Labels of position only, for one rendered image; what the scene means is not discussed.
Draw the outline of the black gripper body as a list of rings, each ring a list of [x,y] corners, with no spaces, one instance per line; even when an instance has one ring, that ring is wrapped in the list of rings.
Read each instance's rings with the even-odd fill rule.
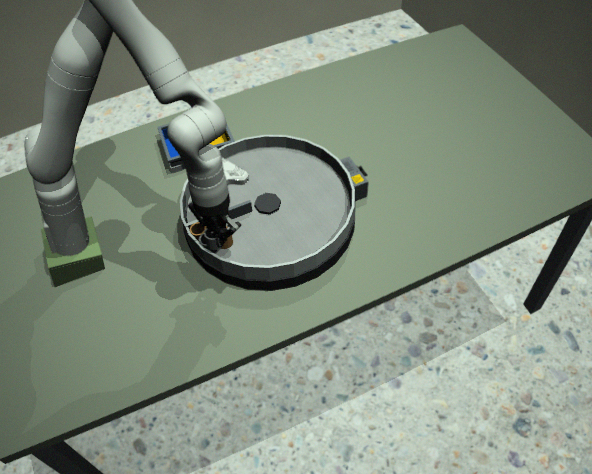
[[[222,226],[228,222],[226,215],[229,215],[229,217],[231,218],[231,214],[229,212],[229,205],[230,205],[229,190],[228,190],[227,198],[221,204],[219,204],[217,206],[201,207],[201,206],[195,204],[193,202],[193,200],[192,200],[192,203],[193,203],[193,207],[194,207],[195,211],[202,216],[208,217],[209,222],[210,222],[211,217],[216,217],[218,226]],[[217,215],[217,216],[214,216],[214,215]]]

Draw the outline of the grey round turntable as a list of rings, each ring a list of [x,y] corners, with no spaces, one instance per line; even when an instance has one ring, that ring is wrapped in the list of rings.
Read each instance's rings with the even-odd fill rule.
[[[186,241],[208,273],[247,290],[274,291],[313,280],[337,263],[354,233],[354,198],[368,194],[362,166],[287,135],[243,138],[219,151],[249,175],[245,185],[228,185],[231,219],[241,223],[233,245],[215,254],[204,248],[190,232],[199,221],[188,207],[188,179],[180,198]]]

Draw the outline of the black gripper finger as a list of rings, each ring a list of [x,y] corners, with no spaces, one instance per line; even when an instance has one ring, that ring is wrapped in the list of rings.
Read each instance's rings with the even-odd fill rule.
[[[210,235],[211,235],[211,237],[212,237],[212,238],[215,238],[215,231],[212,229],[212,225],[211,225],[211,222],[209,222],[209,220],[208,220],[208,217],[205,217],[205,216],[202,216],[202,215],[198,214],[198,213],[195,211],[195,209],[194,209],[194,207],[193,207],[193,203],[192,203],[192,202],[191,202],[191,203],[188,205],[188,207],[189,207],[189,209],[191,210],[191,212],[194,214],[194,216],[196,217],[196,219],[199,221],[199,223],[200,223],[200,224],[201,224],[203,227],[205,227],[205,226],[206,226],[206,227],[207,227],[207,230],[208,230],[209,232],[211,232],[211,234],[210,234]],[[201,217],[202,217],[202,218],[201,218]]]
[[[210,218],[210,222],[212,223],[212,228],[213,228],[213,230],[215,230],[217,245],[219,245],[219,246],[223,245],[227,241],[227,238],[230,237],[232,234],[234,234],[241,227],[241,223],[238,221],[235,223],[229,217],[229,215],[226,215],[226,218],[227,218],[228,222],[222,226],[218,226],[216,217]],[[226,227],[226,224],[228,224],[227,225],[228,228]]]

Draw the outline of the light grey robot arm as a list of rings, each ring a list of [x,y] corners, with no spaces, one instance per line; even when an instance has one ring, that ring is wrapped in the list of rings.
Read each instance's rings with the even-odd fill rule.
[[[224,134],[225,116],[192,79],[169,40],[132,0],[84,0],[53,50],[42,124],[30,130],[24,142],[51,252],[64,256],[76,255],[89,244],[72,160],[113,31],[161,104],[183,100],[192,107],[169,123],[167,136],[185,165],[193,202],[217,206],[227,198],[228,185],[249,181],[245,170],[210,144]]]

